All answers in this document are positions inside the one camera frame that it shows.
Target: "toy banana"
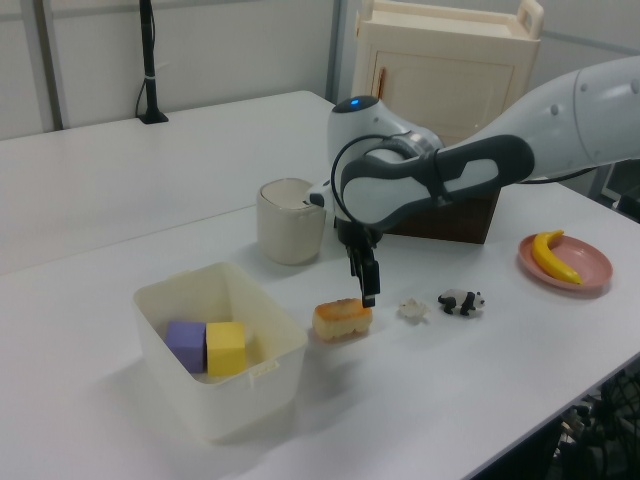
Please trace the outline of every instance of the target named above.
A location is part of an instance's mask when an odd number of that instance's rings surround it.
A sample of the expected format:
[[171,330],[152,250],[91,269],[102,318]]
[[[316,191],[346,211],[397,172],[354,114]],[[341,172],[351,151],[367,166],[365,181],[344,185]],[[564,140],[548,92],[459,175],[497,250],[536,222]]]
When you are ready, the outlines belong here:
[[569,265],[556,257],[549,248],[551,242],[564,235],[564,231],[542,232],[535,236],[531,254],[536,263],[551,277],[564,282],[582,285],[582,278]]

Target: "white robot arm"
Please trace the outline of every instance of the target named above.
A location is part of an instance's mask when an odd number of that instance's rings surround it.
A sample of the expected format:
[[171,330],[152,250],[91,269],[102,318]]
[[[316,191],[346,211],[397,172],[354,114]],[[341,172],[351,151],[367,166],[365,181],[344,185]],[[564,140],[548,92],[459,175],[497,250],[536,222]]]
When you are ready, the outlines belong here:
[[408,215],[530,178],[640,158],[640,57],[542,85],[450,147],[374,97],[338,104],[328,136],[331,179],[308,201],[335,211],[363,302],[373,305],[379,278],[371,248]]

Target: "toy panda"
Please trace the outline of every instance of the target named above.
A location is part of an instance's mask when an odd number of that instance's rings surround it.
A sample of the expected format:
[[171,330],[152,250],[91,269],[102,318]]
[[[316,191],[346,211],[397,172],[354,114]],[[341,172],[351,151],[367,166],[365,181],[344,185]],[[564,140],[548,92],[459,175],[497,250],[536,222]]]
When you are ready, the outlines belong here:
[[460,307],[460,315],[469,316],[469,310],[484,307],[484,298],[480,292],[465,292],[450,289],[438,297],[438,302],[444,305],[444,313],[453,314],[453,308]]

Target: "yellow foam cube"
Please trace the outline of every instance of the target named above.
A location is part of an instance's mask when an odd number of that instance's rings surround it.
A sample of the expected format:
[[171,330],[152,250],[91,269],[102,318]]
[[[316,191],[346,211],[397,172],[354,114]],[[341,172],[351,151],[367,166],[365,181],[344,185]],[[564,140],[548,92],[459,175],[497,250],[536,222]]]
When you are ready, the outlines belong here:
[[247,368],[242,323],[207,323],[206,342],[207,373],[210,376],[235,375]]

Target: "plate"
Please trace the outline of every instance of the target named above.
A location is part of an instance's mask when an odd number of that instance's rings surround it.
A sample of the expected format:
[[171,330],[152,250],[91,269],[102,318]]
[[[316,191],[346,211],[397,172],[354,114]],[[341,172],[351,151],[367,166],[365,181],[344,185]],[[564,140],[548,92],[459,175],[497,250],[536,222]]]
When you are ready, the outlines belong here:
[[597,290],[606,285],[613,275],[613,266],[609,259],[597,248],[577,238],[563,235],[553,242],[554,255],[570,265],[580,274],[582,285],[557,280],[547,275],[534,260],[531,245],[535,235],[529,235],[520,242],[518,255],[524,267],[534,276],[550,285],[567,290]]

